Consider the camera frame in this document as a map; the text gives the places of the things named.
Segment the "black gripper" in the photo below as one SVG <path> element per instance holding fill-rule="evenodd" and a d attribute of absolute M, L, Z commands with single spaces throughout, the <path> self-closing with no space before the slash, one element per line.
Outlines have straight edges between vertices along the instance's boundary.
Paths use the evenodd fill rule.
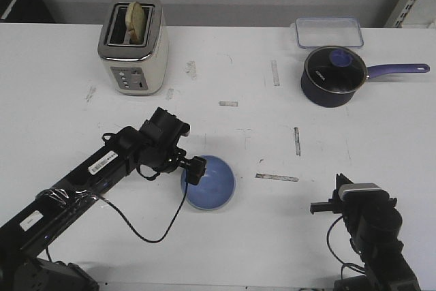
<path fill-rule="evenodd" d="M 343 202 L 341 200 L 341 192 L 351 190 L 354 183 L 348 179 L 344 174 L 336 174 L 336 189 L 332 192 L 332 197 L 326 202 L 312 202 L 310 204 L 309 212 L 313 215 L 319 212 L 331 212 L 334 214 L 342 214 L 344 217 L 351 217 L 356 221 L 361 215 L 364 205 L 368 204 L 389 204 L 392 206 L 397 205 L 397 198 L 391 198 L 390 194 L 381 190 L 380 192 L 366 192 L 361 194 L 354 194 L 348 200 Z"/>
<path fill-rule="evenodd" d="M 181 136 L 189 135 L 190 125 L 167 110 L 158 107 L 139 132 L 145 137 L 145 142 L 139 153 L 138 174 L 141 174 L 141 166 L 151 168 L 156 174 L 171 173 L 185 159 L 187 152 L 177 144 Z"/>

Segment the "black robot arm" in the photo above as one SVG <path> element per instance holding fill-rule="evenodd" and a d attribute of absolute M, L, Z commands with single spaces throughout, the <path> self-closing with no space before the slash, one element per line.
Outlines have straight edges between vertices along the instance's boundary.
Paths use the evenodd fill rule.
<path fill-rule="evenodd" d="M 172 172 L 185 159 L 178 148 L 190 126 L 158 108 L 140 129 L 124 127 L 104 145 L 1 227 L 2 290 L 98 290 L 76 264 L 39 255 L 83 215 L 98 197 L 140 166 Z"/>
<path fill-rule="evenodd" d="M 359 276 L 340 278 L 334 290 L 419 290 L 418 279 L 402 255 L 398 239 L 403 219 L 397 199 L 374 183 L 353 183 L 336 175 L 336 188 L 326 202 L 313 202 L 312 214 L 339 214 L 350 234 L 350 245 L 362 266 L 339 260 L 341 270 L 349 268 Z"/>

